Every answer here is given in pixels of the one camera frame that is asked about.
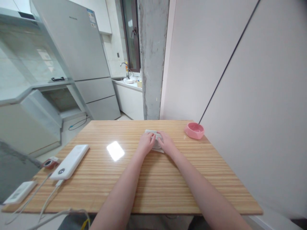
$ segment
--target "range hood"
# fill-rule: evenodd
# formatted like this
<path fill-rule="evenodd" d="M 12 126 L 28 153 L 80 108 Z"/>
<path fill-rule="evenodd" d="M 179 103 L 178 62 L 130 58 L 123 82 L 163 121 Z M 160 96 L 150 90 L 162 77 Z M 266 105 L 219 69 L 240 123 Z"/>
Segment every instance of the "range hood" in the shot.
<path fill-rule="evenodd" d="M 38 27 L 32 14 L 22 13 L 0 7 L 0 22 L 26 27 Z"/>

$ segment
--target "pink bowl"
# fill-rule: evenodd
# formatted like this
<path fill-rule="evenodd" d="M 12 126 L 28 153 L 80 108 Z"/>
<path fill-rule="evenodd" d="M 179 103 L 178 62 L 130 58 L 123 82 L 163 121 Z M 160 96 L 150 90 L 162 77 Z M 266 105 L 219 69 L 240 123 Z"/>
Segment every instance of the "pink bowl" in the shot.
<path fill-rule="evenodd" d="M 194 139 L 200 140 L 205 133 L 204 127 L 196 122 L 190 122 L 185 127 L 185 133 Z"/>

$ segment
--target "handle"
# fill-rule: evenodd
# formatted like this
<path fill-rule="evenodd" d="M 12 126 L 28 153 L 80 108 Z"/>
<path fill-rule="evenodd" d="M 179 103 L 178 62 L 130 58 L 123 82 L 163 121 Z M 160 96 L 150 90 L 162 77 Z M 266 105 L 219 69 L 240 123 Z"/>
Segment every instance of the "handle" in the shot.
<path fill-rule="evenodd" d="M 137 28 L 134 27 L 134 29 L 133 29 L 132 32 L 131 32 L 131 38 L 133 38 L 134 35 L 136 35 L 136 34 L 137 34 Z"/>

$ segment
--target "faucet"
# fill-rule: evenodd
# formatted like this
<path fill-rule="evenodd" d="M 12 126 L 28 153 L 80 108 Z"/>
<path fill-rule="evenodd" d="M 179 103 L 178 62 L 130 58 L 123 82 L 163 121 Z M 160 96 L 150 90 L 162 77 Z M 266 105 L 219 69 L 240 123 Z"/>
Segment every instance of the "faucet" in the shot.
<path fill-rule="evenodd" d="M 122 64 L 125 64 L 125 65 L 127 66 L 128 71 L 127 71 L 126 77 L 127 77 L 128 79 L 130 79 L 129 70 L 130 70 L 130 72 L 132 72 L 131 69 L 129 69 L 129 66 L 128 66 L 126 63 L 122 62 L 122 63 L 121 63 L 121 66 L 122 66 Z"/>

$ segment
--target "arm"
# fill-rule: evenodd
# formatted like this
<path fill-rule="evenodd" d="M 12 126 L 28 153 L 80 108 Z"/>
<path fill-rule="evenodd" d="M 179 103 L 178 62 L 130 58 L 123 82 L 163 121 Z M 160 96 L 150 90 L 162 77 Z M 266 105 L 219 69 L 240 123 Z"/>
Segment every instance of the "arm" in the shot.
<path fill-rule="evenodd" d="M 170 136 L 163 131 L 158 133 L 163 139 L 158 139 L 162 149 L 177 165 L 210 227 L 215 230 L 251 230 L 229 201 L 176 148 Z"/>
<path fill-rule="evenodd" d="M 97 213 L 90 230 L 125 229 L 132 210 L 141 166 L 155 142 L 153 133 L 144 133 L 138 148 Z"/>

